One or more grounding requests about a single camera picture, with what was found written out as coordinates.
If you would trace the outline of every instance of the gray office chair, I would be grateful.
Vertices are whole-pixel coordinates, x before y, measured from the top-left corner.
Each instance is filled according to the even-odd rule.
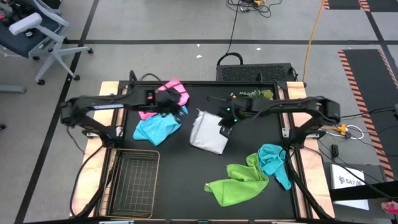
[[[62,49],[65,40],[63,34],[69,27],[69,23],[59,16],[59,12],[49,8],[41,0],[30,0],[30,2],[37,9],[37,12],[11,25],[7,30],[8,34],[2,34],[4,28],[2,29],[0,26],[0,44],[16,54],[26,58],[32,57],[34,60],[40,60],[41,55],[49,54],[48,59],[35,77],[35,81],[39,85],[45,84],[42,77],[54,61],[58,61],[74,80],[79,80],[80,76],[75,75],[69,69],[68,65],[62,60],[62,56],[85,50],[92,54],[93,49],[89,47]],[[33,37],[28,38],[22,33],[29,29],[35,29],[39,32],[35,32]]]

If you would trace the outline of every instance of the blue cloth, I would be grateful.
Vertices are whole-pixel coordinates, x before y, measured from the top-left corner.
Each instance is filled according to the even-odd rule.
[[[286,156],[286,151],[280,146],[263,144],[257,154],[262,173],[266,176],[274,175],[286,190],[290,190],[292,184],[287,178],[284,160],[282,160]]]
[[[187,108],[182,107],[183,111],[188,114]],[[172,114],[162,117],[157,114],[146,120],[141,120],[132,135],[134,140],[149,140],[155,146],[158,146],[170,134],[173,134],[181,127]]]

